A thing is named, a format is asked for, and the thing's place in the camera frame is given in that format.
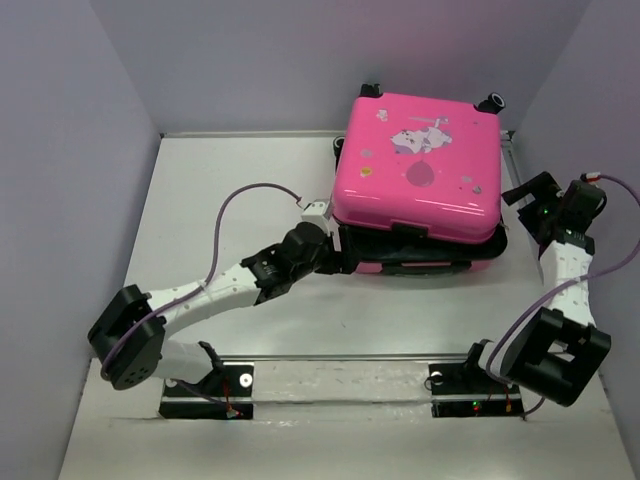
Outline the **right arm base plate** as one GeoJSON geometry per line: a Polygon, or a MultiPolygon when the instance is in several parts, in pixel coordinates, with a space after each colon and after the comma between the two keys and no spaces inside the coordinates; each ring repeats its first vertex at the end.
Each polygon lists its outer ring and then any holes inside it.
{"type": "Polygon", "coordinates": [[[434,418],[519,417],[525,411],[517,386],[503,385],[463,363],[430,364],[424,386],[434,418]]]}

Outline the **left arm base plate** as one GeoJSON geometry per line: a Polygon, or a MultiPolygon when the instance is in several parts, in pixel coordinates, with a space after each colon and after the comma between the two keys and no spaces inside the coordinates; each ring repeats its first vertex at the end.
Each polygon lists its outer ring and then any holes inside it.
{"type": "Polygon", "coordinates": [[[228,362],[223,373],[198,384],[167,380],[158,414],[167,420],[252,420],[254,370],[251,362],[228,362]]]}

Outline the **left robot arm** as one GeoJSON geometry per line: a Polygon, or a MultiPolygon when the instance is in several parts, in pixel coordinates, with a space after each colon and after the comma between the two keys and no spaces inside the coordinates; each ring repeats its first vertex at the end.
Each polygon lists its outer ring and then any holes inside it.
{"type": "Polygon", "coordinates": [[[332,213],[330,200],[311,202],[281,242],[211,278],[147,293],[135,284],[121,288],[88,333],[102,378],[116,390],[158,377],[185,381],[201,395],[215,392],[223,364],[214,349],[206,342],[176,342],[174,335],[221,313],[274,300],[310,274],[345,272],[330,230],[332,213]]]}

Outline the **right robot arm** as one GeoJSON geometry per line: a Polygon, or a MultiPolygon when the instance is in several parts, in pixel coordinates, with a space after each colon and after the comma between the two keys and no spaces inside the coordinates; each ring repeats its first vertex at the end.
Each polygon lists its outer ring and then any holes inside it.
{"type": "Polygon", "coordinates": [[[596,327],[588,288],[595,241],[587,230],[607,200],[598,179],[584,174],[561,188],[543,172],[503,193],[507,205],[524,202],[518,219],[539,247],[546,292],[501,339],[472,345],[460,368],[468,390],[482,392],[497,381],[569,407],[608,355],[611,337],[596,327]]]}

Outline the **pink hard-shell suitcase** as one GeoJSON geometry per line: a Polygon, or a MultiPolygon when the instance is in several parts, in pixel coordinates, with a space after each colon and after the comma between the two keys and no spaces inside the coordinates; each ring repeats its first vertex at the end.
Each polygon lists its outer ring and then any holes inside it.
{"type": "Polygon", "coordinates": [[[333,217],[355,272],[435,276],[487,268],[508,245],[497,92],[476,104],[363,84],[334,141],[333,217]]]}

